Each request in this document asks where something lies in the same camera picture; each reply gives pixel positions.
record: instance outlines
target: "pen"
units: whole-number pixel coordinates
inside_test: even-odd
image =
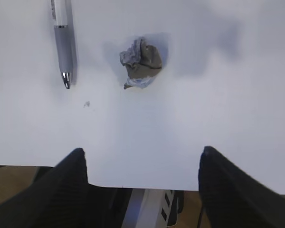
[[[58,52],[59,69],[67,89],[70,88],[73,73],[73,58],[70,42],[70,31],[67,26],[66,0],[51,0],[54,19],[55,39]]]

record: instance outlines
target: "wooden floor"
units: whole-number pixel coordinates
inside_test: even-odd
[[[0,203],[27,188],[35,176],[36,167],[0,168]],[[178,216],[175,228],[195,228],[200,214],[201,201],[198,192],[185,192],[184,209]],[[201,228],[210,228],[207,215],[203,215]]]

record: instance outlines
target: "white pen barrel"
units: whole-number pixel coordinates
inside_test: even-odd
[[[51,0],[52,16],[54,26],[67,25],[67,4],[66,0]]]

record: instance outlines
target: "debris speck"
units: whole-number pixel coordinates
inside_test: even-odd
[[[90,101],[85,102],[84,108],[85,107],[90,107]]]

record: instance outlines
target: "crumpled paper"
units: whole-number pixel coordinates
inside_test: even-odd
[[[128,79],[124,89],[132,86],[146,88],[162,69],[161,56],[155,46],[145,38],[138,38],[132,46],[120,53],[120,62],[126,67]]]

